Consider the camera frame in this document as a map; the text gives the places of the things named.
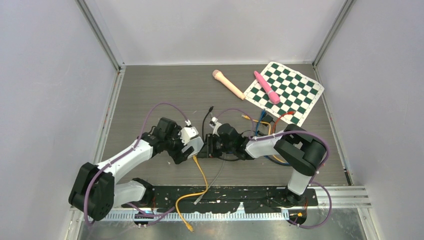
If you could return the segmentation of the black network switch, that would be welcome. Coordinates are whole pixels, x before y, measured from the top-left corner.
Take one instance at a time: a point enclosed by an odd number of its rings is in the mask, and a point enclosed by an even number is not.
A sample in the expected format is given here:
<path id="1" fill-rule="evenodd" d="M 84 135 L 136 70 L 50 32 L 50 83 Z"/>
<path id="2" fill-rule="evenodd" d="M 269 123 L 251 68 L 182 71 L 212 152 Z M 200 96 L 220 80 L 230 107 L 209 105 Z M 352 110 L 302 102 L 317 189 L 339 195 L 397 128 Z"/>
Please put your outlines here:
<path id="1" fill-rule="evenodd" d="M 198 153 L 197 158 L 199 159 L 205 159 L 205 158 L 211 158 L 212 157 L 213 150 L 211 150 L 209 147 L 204 146 Z"/>

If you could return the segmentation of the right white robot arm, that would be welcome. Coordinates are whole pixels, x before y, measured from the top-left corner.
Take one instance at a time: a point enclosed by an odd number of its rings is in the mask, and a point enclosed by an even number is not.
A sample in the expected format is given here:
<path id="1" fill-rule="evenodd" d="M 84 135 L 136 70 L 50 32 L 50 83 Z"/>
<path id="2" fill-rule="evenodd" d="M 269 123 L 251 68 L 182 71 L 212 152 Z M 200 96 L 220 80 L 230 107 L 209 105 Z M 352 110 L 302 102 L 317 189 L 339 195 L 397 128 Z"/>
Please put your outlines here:
<path id="1" fill-rule="evenodd" d="M 284 190 L 284 198 L 290 205 L 305 200 L 305 190 L 317 171 L 327 161 L 330 148 L 318 135 L 296 124 L 289 124 L 277 133 L 266 136 L 243 136 L 228 123 L 210 123 L 212 134 L 206 138 L 205 147 L 212 157 L 233 154 L 238 160 L 254 160 L 259 157 L 280 155 L 293 168 Z"/>

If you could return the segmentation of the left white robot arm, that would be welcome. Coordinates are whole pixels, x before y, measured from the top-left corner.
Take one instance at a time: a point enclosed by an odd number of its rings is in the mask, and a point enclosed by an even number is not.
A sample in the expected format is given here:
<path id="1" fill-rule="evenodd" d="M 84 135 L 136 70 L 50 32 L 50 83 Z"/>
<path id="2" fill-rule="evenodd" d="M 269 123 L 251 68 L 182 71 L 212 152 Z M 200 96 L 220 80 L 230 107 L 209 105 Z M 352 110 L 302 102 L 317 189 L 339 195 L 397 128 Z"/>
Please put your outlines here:
<path id="1" fill-rule="evenodd" d="M 82 211 L 87 219 L 100 221 L 112 208 L 127 203 L 148 207 L 153 202 L 153 186 L 141 178 L 119 181 L 138 165 L 167 152 L 176 165 L 195 156 L 204 142 L 198 130 L 185 122 L 184 127 L 162 117 L 149 132 L 144 132 L 117 155 L 98 164 L 86 162 L 76 176 L 68 203 Z"/>

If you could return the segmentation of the white small router box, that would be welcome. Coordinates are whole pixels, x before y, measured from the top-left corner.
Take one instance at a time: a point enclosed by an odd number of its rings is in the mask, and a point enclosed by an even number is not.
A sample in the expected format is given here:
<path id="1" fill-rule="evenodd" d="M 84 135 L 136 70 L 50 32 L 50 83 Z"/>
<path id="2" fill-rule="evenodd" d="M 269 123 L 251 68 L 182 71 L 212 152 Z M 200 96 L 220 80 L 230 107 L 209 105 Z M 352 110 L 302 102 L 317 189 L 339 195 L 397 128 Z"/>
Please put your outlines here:
<path id="1" fill-rule="evenodd" d="M 187 145 L 185 145 L 184 147 L 186 147 L 186 146 L 188 146 L 188 147 L 192 146 L 192 147 L 194 148 L 194 153 L 193 153 L 193 155 L 191 156 L 191 158 L 192 158 L 193 156 L 197 155 L 197 154 L 198 154 L 198 152 L 202 149 L 202 147 L 204 146 L 204 141 L 203 141 L 203 139 L 202 139 L 202 137 L 201 137 L 201 136 L 197 136 L 197 137 L 195 137 L 195 138 L 191 139 L 191 140 L 188 142 L 188 144 L 187 144 Z"/>

